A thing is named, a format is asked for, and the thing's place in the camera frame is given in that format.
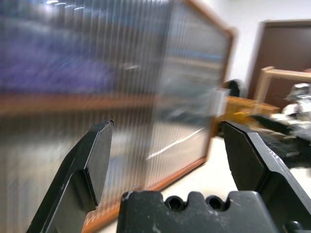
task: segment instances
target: ribbed plastic surface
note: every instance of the ribbed plastic surface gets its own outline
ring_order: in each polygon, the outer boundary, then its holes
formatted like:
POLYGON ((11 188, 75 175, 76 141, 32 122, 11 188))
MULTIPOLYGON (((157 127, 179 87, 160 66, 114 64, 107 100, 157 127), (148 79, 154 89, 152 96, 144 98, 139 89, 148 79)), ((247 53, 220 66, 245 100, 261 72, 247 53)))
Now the ribbed plastic surface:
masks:
POLYGON ((102 201, 204 156, 228 38, 181 1, 0 2, 0 232, 24 232, 62 159, 115 122, 102 201))

